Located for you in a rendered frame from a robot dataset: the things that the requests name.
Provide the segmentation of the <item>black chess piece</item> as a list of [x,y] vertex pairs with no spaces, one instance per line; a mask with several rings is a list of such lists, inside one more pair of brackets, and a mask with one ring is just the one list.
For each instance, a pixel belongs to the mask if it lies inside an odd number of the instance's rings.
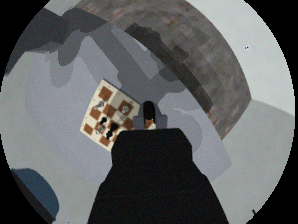
[[114,130],[117,130],[118,126],[117,126],[117,124],[112,123],[112,124],[110,125],[110,128],[111,128],[110,131],[108,131],[108,132],[106,133],[106,136],[107,136],[107,137],[111,137],[112,132],[113,132]]
[[143,104],[145,104],[145,119],[153,119],[152,104],[154,103],[152,101],[145,101]]

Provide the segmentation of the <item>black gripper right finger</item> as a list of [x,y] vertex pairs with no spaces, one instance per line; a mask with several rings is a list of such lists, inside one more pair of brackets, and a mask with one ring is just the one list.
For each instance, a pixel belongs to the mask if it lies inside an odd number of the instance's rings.
[[152,104],[153,110],[153,122],[156,125],[156,129],[166,129],[167,128],[167,115],[161,113],[157,103]]

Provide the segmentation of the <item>brown and cream chessboard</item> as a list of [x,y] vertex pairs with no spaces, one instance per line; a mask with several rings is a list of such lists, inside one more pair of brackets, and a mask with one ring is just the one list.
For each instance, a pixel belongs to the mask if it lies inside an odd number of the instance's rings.
[[[103,108],[94,109],[98,102],[103,102]],[[128,106],[129,110],[122,113],[123,106]],[[113,143],[121,130],[134,130],[132,118],[137,116],[140,104],[122,93],[120,90],[102,79],[85,114],[80,131],[111,152]],[[105,117],[107,122],[102,125],[99,122]],[[110,125],[117,124],[117,130],[113,131],[112,137],[106,140],[106,133],[110,131]],[[104,130],[99,135],[95,134],[99,126]]]

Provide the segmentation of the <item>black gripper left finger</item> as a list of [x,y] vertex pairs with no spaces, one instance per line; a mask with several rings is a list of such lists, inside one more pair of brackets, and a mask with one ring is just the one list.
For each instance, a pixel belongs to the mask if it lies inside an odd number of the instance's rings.
[[138,116],[133,116],[134,130],[145,130],[145,104],[140,104]]

